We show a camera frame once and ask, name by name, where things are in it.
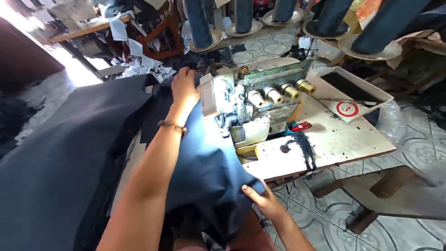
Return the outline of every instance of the cardboard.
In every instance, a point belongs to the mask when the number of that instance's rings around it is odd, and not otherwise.
[[[354,102],[352,98],[342,93],[340,90],[336,89],[320,77],[330,72],[337,72],[350,82],[357,85],[359,88],[376,97],[378,100],[380,100],[380,102],[370,108]],[[387,102],[393,100],[392,95],[340,67],[328,68],[317,75],[308,77],[307,80],[318,88],[318,90],[313,94],[313,97],[315,97],[319,102],[321,102],[324,106],[347,123],[362,115],[370,113],[376,108],[379,108]]]

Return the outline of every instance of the patterned tile floor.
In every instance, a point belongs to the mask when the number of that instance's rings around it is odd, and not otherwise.
[[[246,51],[234,53],[232,61],[240,65],[277,57],[291,48],[296,30],[296,28],[284,29],[271,35],[244,41]]]
[[[246,51],[232,55],[235,64],[277,57],[293,44],[295,28],[245,41]],[[335,179],[408,165],[437,184],[446,180],[446,131],[413,106],[403,107],[408,124],[398,150],[387,155],[330,167],[311,180],[288,184],[276,191],[288,212],[318,251],[441,251],[446,241],[446,222],[379,216],[362,234],[346,230],[345,219],[359,205],[338,189],[322,199],[311,191]],[[272,224],[267,231],[278,250],[285,250]]]

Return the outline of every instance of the bracelet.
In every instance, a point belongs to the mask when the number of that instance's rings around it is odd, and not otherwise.
[[[179,125],[177,125],[177,124],[175,124],[175,123],[172,123],[172,122],[170,122],[170,121],[160,120],[160,121],[158,122],[158,126],[166,126],[166,127],[168,127],[168,126],[172,126],[172,127],[175,128],[175,129],[180,129],[180,130],[181,130],[181,134],[182,134],[182,136],[184,136],[184,135],[187,134],[187,127],[185,127],[185,126],[179,126]]]

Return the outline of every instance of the electrical cable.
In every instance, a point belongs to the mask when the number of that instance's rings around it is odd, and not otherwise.
[[[237,155],[237,156],[242,157],[243,159],[247,159],[247,160],[253,160],[253,161],[259,160],[257,158],[248,158],[248,157],[241,156],[241,155]]]

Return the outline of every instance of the red scissors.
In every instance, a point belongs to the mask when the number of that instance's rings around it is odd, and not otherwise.
[[[296,132],[301,132],[303,130],[306,130],[308,128],[311,128],[313,125],[308,123],[307,121],[302,122],[301,124],[291,128],[291,131],[296,133]]]

